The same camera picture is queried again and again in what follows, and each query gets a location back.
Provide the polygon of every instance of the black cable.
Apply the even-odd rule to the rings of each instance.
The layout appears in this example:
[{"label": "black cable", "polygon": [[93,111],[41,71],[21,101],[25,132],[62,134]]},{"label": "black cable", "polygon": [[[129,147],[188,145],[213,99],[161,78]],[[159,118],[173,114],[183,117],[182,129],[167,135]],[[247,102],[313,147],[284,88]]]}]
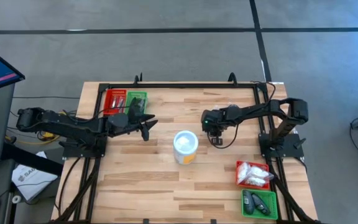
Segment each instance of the black cable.
[{"label": "black cable", "polygon": [[298,160],[304,167],[305,167],[305,171],[306,173],[308,172],[308,167],[306,166],[306,164],[301,160],[301,158],[299,157],[294,157],[296,160]]},{"label": "black cable", "polygon": [[230,144],[228,144],[227,146],[220,147],[220,146],[217,146],[217,145],[213,144],[213,142],[211,141],[211,138],[210,138],[210,136],[209,136],[209,133],[207,134],[208,141],[209,141],[209,143],[211,143],[212,146],[214,146],[214,147],[217,148],[217,149],[225,149],[225,148],[231,146],[231,145],[234,143],[234,141],[236,140],[236,137],[237,137],[237,131],[238,131],[238,130],[239,130],[239,125],[237,124],[237,126],[236,126],[236,133],[234,134],[234,138],[233,138],[233,140],[230,142]]},{"label": "black cable", "polygon": [[81,158],[79,157],[79,158],[77,158],[77,159],[74,161],[73,165],[71,165],[70,169],[69,169],[68,172],[67,172],[67,175],[66,175],[66,177],[65,177],[65,180],[63,181],[63,185],[62,185],[62,189],[60,190],[59,201],[58,201],[59,217],[62,215],[60,211],[61,211],[61,208],[62,208],[63,192],[64,192],[65,187],[66,187],[66,182],[67,182],[67,180],[68,180],[68,176],[71,174],[71,172],[72,172],[72,170],[73,170],[75,164],[76,164],[80,159],[81,159]]},{"label": "black cable", "polygon": [[18,136],[23,136],[23,137],[27,137],[27,138],[34,138],[34,139],[37,139],[36,137],[33,137],[33,136],[28,136],[28,135],[25,135],[25,134],[19,134],[19,133],[16,133],[10,129],[6,129],[6,131],[9,131],[9,132],[12,132],[14,133],[15,135],[18,135]]},{"label": "black cable", "polygon": [[[52,182],[53,180],[46,180],[46,181],[42,181],[42,182],[39,182],[39,183],[37,183],[37,184],[21,184],[21,185],[17,185],[16,187],[18,188],[18,187],[22,187],[22,186],[28,186],[28,185],[40,185],[40,184],[42,184],[42,183],[46,183],[46,182]],[[4,195],[6,192],[8,192],[10,189],[8,189],[8,190],[5,190],[1,195],[0,195],[0,197],[2,196],[2,195]]]},{"label": "black cable", "polygon": [[351,122],[351,126],[350,126],[350,128],[349,128],[349,135],[350,135],[350,137],[351,137],[351,140],[352,140],[352,143],[353,143],[354,147],[358,150],[358,147],[357,147],[356,143],[354,142],[353,136],[352,136],[353,123],[354,123],[355,121],[357,121],[357,120],[358,120],[358,118],[354,119],[354,120]]},{"label": "black cable", "polygon": [[76,117],[73,118],[72,116],[69,115],[70,112],[67,112],[67,111],[65,111],[65,110],[63,110],[63,112],[66,113],[67,116],[68,116],[68,118],[69,118],[70,120],[72,120],[73,122],[76,122],[76,123],[87,123],[87,122],[90,122],[90,121],[94,120],[95,118],[97,118],[97,117],[99,116],[99,114],[102,113],[103,111],[113,110],[113,109],[118,109],[118,108],[128,108],[128,107],[129,107],[129,106],[116,106],[116,107],[112,107],[112,108],[107,108],[107,109],[104,109],[104,110],[99,111],[99,113],[97,113],[95,116],[93,116],[93,117],[90,118],[90,119],[84,120],[84,121],[78,121],[78,120],[76,119]]},{"label": "black cable", "polygon": [[42,182],[39,182],[37,184],[20,184],[20,185],[17,185],[16,187],[22,187],[22,186],[34,186],[34,185],[40,185],[40,184],[43,184],[43,183],[51,183],[53,180],[46,180],[46,181],[42,181]]},{"label": "black cable", "polygon": [[18,118],[19,116],[18,115],[16,115],[15,113],[13,113],[12,111],[9,111],[9,112],[11,112],[11,114],[13,115],[13,116],[15,116],[16,118]]},{"label": "black cable", "polygon": [[[263,83],[263,82],[260,82],[260,81],[252,81],[252,82],[254,82],[254,83]],[[266,83],[266,84],[269,84],[269,85],[271,85],[271,86],[273,87],[273,92],[272,92],[272,94],[271,94],[270,97],[268,98],[267,102],[265,102],[265,106],[263,106],[263,107],[261,107],[261,108],[254,109],[254,110],[248,112],[247,114],[250,114],[250,113],[253,113],[253,112],[255,112],[255,111],[258,111],[258,110],[261,110],[261,109],[266,108],[266,107],[269,105],[270,101],[272,100],[272,98],[273,98],[273,96],[274,96],[274,93],[276,92],[276,86],[275,86],[273,83],[270,83],[270,82],[265,82],[265,83]]]},{"label": "black cable", "polygon": [[66,97],[66,96],[13,96],[14,99],[41,99],[41,98],[59,98],[59,99],[73,99],[77,100],[80,97]]}]

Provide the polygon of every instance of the white paper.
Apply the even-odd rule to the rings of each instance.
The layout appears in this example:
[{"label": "white paper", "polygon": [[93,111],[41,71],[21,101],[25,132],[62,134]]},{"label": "white paper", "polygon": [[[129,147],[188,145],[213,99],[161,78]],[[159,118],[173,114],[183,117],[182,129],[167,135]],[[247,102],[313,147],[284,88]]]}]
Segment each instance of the white paper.
[{"label": "white paper", "polygon": [[[37,156],[47,158],[43,151],[38,152]],[[27,201],[32,200],[56,178],[56,175],[39,171],[37,169],[23,165],[18,165],[12,173],[12,182],[15,183],[16,187],[19,186],[17,188],[20,190],[20,192]]]}]

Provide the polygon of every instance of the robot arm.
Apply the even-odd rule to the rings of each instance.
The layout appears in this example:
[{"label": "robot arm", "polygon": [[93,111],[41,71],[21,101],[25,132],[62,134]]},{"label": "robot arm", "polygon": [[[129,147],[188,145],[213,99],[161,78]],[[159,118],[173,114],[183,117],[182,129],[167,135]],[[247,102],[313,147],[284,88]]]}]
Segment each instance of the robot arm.
[{"label": "robot arm", "polygon": [[[289,104],[288,114],[281,110],[281,105]],[[203,131],[215,137],[213,142],[221,145],[219,138],[222,132],[230,126],[241,124],[244,120],[273,115],[279,117],[282,123],[279,127],[271,130],[269,140],[272,144],[284,138],[297,124],[304,124],[308,121],[307,102],[287,98],[284,100],[270,100],[268,103],[239,108],[236,105],[219,110],[204,110],[201,117]]]}]

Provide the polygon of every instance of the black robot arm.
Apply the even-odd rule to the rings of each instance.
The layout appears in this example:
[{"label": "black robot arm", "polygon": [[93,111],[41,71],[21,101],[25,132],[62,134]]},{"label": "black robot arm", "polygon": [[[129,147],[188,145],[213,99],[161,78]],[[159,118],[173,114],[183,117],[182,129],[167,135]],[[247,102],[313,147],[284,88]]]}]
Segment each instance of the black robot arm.
[{"label": "black robot arm", "polygon": [[[284,104],[289,104],[288,114],[280,108]],[[221,145],[222,140],[219,137],[227,127],[237,126],[247,119],[268,115],[277,116],[282,120],[279,127],[271,130],[269,134],[271,147],[275,147],[275,144],[278,144],[297,124],[308,121],[308,105],[307,102],[295,98],[270,100],[268,103],[245,108],[232,105],[219,110],[204,110],[201,123],[203,131],[214,137],[214,143]]]},{"label": "black robot arm", "polygon": [[42,108],[19,110],[16,127],[23,132],[45,131],[57,134],[86,147],[96,146],[101,138],[115,137],[141,131],[144,141],[149,140],[149,129],[157,120],[153,114],[143,114],[136,105],[131,104],[128,114],[118,113],[112,116],[91,119],[75,118],[65,113],[56,113]]}]

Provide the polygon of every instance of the plastic bag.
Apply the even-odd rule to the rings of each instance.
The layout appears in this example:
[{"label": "plastic bag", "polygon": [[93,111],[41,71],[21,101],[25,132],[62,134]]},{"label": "plastic bag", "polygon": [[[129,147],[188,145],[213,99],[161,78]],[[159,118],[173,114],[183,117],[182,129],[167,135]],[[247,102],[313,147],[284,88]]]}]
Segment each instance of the plastic bag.
[{"label": "plastic bag", "polygon": [[274,175],[261,169],[258,166],[251,166],[247,162],[243,162],[238,167],[237,183],[245,182],[249,185],[263,187]]}]

